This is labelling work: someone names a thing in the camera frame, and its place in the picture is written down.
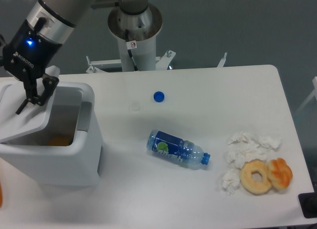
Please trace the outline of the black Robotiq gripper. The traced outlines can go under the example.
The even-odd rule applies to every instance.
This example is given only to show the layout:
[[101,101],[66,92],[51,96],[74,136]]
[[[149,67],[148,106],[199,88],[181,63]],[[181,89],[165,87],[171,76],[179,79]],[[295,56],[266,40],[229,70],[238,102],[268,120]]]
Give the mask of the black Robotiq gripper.
[[[23,82],[26,99],[17,109],[19,115],[28,103],[43,106],[53,95],[59,78],[45,73],[45,69],[61,44],[40,35],[48,20],[39,18],[35,27],[24,21],[9,44],[0,34],[0,66]],[[37,79],[42,78],[44,90],[38,94]]]

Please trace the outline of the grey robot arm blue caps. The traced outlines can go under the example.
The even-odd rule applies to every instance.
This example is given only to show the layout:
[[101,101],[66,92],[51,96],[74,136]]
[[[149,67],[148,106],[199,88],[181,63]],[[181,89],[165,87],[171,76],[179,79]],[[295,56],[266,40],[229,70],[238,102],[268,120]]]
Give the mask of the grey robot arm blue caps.
[[149,0],[38,0],[9,43],[1,40],[1,66],[23,83],[28,104],[43,106],[59,79],[46,67],[88,9],[110,7],[108,27],[117,39],[123,71],[155,70],[160,11]]

